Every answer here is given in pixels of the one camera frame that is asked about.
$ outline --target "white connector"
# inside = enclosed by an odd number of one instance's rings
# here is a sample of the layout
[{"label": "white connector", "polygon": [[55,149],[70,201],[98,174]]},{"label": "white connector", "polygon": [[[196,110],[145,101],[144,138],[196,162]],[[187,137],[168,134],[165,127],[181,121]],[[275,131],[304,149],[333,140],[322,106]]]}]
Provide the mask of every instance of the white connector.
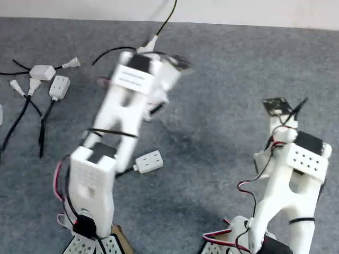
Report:
[{"label": "white connector", "polygon": [[136,159],[136,164],[133,165],[133,169],[143,174],[161,168],[163,165],[164,162],[161,154],[156,150]]},{"label": "white connector", "polygon": [[19,83],[14,79],[10,82],[11,87],[16,90],[22,97],[25,96],[25,93],[23,92],[23,90],[21,89],[21,86],[19,85]]},{"label": "white connector", "polygon": [[30,78],[30,89],[28,91],[28,95],[32,96],[34,91],[38,89],[41,85],[41,81],[35,78]]},{"label": "white connector", "polygon": [[56,75],[51,88],[49,89],[49,95],[52,97],[52,100],[58,101],[63,99],[67,93],[67,90],[70,85],[70,80],[68,77]]},{"label": "white connector", "polygon": [[77,57],[73,58],[71,61],[64,63],[62,65],[63,68],[69,68],[69,67],[80,67],[80,61]]},{"label": "white connector", "polygon": [[137,53],[154,51],[155,42],[157,41],[157,39],[158,39],[157,35],[153,36],[153,38],[149,41],[149,43],[146,46],[137,49]]},{"label": "white connector", "polygon": [[49,81],[55,75],[55,69],[51,65],[35,65],[30,70],[30,76],[34,79]]}]

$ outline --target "robotic arm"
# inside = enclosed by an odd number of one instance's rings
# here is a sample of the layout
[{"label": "robotic arm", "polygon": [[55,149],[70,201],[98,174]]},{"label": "robotic arm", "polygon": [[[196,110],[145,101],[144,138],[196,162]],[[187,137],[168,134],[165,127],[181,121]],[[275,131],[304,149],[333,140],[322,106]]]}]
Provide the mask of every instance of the robotic arm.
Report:
[{"label": "robotic arm", "polygon": [[[95,249],[97,253],[108,253],[114,243],[117,248],[116,239],[111,237],[115,175],[124,172],[130,161],[142,120],[167,102],[167,92],[174,87],[181,70],[189,67],[183,61],[152,52],[121,54],[93,128],[70,156],[64,202],[67,218],[63,226],[71,230],[75,239],[64,253],[90,254]],[[118,147],[100,143],[103,135],[118,124],[121,130],[116,133],[122,135]]]},{"label": "robotic arm", "polygon": [[[216,242],[220,244],[220,253],[235,254],[238,250],[252,254],[309,253],[315,228],[314,212],[332,148],[321,139],[297,130],[297,115],[305,102],[293,110],[285,98],[263,100],[270,115],[270,138],[265,149],[254,155],[258,169],[255,179],[269,178],[269,182],[254,216],[249,220],[235,217],[230,222],[227,242]],[[296,192],[290,189],[290,182],[298,186]],[[288,246],[267,231],[268,223],[279,211],[286,211],[289,218]],[[201,253],[209,253],[210,248],[207,243]]]}]

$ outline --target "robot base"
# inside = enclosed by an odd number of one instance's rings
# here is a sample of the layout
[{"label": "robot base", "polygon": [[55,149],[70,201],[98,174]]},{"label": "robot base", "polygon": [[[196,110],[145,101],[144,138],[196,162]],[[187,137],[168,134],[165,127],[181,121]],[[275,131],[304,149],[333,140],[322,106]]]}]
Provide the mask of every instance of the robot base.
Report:
[{"label": "robot base", "polygon": [[215,243],[205,242],[198,254],[229,254],[227,249],[223,250],[223,247]]},{"label": "robot base", "polygon": [[[112,234],[101,240],[107,254],[133,254],[133,248],[119,226],[113,227]],[[76,234],[63,254],[103,254],[98,241]]]}]

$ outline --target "sticker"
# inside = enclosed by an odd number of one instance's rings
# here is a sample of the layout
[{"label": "sticker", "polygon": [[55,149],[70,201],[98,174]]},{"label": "sticker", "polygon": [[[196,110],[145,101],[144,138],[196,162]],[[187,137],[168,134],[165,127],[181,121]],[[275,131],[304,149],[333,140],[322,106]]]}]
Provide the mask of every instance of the sticker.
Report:
[{"label": "sticker", "polygon": [[153,81],[153,75],[124,65],[119,65],[113,75],[114,84],[145,95],[151,92]]}]

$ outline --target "white perforated plate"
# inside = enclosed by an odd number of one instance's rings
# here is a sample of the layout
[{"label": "white perforated plate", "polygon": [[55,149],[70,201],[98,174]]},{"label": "white perforated plate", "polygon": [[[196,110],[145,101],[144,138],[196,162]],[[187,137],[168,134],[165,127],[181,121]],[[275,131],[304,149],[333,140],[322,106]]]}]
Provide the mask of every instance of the white perforated plate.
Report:
[{"label": "white perforated plate", "polygon": [[226,251],[222,252],[217,244],[207,242],[199,254],[226,254]]},{"label": "white perforated plate", "polygon": [[288,166],[324,182],[328,167],[326,158],[294,143],[287,144],[282,150]]},{"label": "white perforated plate", "polygon": [[[107,254],[123,254],[120,246],[113,235],[102,240]],[[98,241],[85,237],[76,236],[70,242],[63,254],[103,254]]]}]

